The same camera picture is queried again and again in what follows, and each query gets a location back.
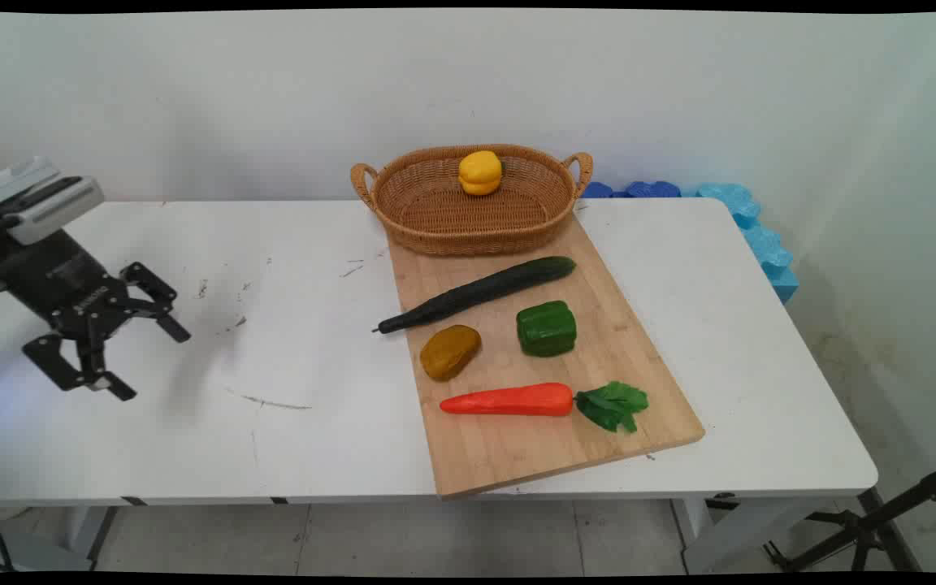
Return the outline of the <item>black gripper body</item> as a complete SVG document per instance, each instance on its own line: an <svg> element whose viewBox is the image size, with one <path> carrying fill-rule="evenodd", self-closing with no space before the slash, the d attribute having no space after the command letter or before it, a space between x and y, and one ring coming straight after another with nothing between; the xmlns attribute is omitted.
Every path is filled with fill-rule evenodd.
<svg viewBox="0 0 936 585"><path fill-rule="evenodd" d="M32 245L0 232L0 285L60 336L85 336L92 314L108 327L118 326L122 316L105 314L116 308L111 299L129 297L126 283L63 229Z"/></svg>

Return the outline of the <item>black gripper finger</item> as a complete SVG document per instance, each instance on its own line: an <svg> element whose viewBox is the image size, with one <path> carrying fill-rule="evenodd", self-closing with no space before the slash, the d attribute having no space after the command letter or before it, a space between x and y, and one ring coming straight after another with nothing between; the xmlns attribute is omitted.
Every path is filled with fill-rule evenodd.
<svg viewBox="0 0 936 585"><path fill-rule="evenodd" d="M127 288L140 289L149 298L146 300L141 297L131 297L127 292L123 297L118 297L118 307L122 308L125 314L135 316L135 318L152 319L161 330L179 344L192 337L192 334L171 314L177 292L166 281L139 262L126 266L120 272L119 278Z"/></svg>
<svg viewBox="0 0 936 585"><path fill-rule="evenodd" d="M64 392L75 388L89 388L93 392L108 390L127 402L134 399L137 392L106 364L106 341L119 329L120 326L104 329L96 323L89 323L85 328L58 325L52 332L24 344L22 353ZM64 358L62 344L65 340L74 342L78 366Z"/></svg>

